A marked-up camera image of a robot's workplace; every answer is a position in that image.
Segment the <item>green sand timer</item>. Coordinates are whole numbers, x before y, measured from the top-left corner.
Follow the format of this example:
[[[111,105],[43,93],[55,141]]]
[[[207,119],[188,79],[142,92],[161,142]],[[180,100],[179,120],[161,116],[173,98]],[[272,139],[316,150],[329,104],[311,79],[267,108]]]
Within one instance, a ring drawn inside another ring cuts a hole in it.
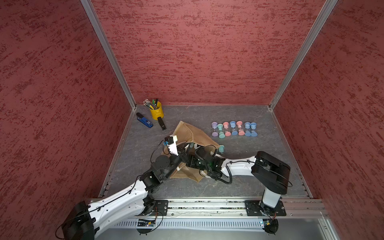
[[[226,135],[225,135],[225,131],[224,131],[224,125],[223,124],[218,124],[217,128],[218,128],[219,138],[220,139],[225,138]]]
[[[219,153],[223,154],[224,151],[225,151],[225,146],[224,145],[219,145],[218,151],[219,151]]]

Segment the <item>purple sand timer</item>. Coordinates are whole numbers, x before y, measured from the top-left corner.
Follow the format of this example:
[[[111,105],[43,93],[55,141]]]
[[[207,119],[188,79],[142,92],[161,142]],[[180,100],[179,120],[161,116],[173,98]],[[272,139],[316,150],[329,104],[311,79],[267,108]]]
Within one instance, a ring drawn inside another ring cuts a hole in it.
[[[213,128],[212,136],[213,137],[218,137],[219,136],[219,133],[218,133],[218,123],[217,122],[212,122],[212,128]]]

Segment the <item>pink sand timer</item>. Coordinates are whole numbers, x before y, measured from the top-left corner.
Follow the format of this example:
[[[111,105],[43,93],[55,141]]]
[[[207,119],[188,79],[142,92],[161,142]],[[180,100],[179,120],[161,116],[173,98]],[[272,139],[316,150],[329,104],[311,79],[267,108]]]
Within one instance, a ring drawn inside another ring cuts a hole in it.
[[[244,131],[244,128],[243,128],[243,122],[242,121],[237,121],[236,125],[237,125],[237,128],[238,128],[238,135],[239,136],[244,136],[245,135],[245,131]]]
[[[223,127],[224,127],[224,130],[225,130],[225,136],[226,137],[229,137],[232,135],[231,131],[230,131],[230,124],[228,122],[224,122],[223,123]]]

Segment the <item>blue sand timer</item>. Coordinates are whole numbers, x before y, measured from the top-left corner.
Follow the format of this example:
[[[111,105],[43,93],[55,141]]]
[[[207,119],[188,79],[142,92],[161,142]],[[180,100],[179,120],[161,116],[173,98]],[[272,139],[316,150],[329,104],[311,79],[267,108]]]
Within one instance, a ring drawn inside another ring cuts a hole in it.
[[[252,122],[251,123],[251,136],[252,137],[257,137],[258,136],[258,133],[256,132],[256,129],[257,129],[257,123]]]
[[[244,125],[245,125],[245,136],[250,137],[252,135],[251,134],[251,123],[245,122]]]
[[[232,135],[233,136],[238,135],[238,130],[237,130],[236,122],[235,121],[231,121],[230,122],[230,126],[231,126],[231,133],[232,133]]]

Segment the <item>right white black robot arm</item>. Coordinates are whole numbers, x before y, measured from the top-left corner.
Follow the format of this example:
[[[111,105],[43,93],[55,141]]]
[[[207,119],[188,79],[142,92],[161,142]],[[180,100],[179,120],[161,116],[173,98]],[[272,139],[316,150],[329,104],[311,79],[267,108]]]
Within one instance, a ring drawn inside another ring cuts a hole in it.
[[[234,176],[253,176],[265,186],[262,200],[256,206],[258,214],[275,218],[282,207],[281,197],[287,194],[291,167],[274,156],[259,151],[255,156],[231,160],[218,154],[218,149],[210,150],[211,145],[199,146],[195,150],[186,148],[187,167],[205,173],[205,177],[230,185]]]

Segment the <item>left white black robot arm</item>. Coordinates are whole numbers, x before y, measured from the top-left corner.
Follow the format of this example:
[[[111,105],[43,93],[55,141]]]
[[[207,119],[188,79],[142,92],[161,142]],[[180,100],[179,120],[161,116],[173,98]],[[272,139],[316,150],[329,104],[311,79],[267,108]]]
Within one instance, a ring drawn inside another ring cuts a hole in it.
[[[170,178],[181,162],[181,155],[161,155],[149,170],[136,177],[131,186],[97,202],[76,204],[60,225],[63,237],[58,239],[94,240],[126,218],[150,214],[156,204],[152,194]]]

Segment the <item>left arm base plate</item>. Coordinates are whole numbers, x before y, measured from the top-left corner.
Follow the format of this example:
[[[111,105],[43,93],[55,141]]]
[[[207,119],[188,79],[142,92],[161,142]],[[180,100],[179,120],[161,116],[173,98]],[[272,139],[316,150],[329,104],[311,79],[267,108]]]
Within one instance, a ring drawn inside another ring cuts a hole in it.
[[[153,200],[146,206],[143,215],[145,216],[166,216],[168,213],[168,200]]]

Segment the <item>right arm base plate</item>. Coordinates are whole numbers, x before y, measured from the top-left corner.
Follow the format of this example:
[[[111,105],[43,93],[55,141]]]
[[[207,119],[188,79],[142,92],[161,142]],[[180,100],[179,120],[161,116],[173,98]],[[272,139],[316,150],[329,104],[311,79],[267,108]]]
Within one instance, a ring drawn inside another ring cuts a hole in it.
[[[265,205],[260,201],[245,201],[248,217],[285,217],[287,215],[282,201],[278,201],[275,208]]]

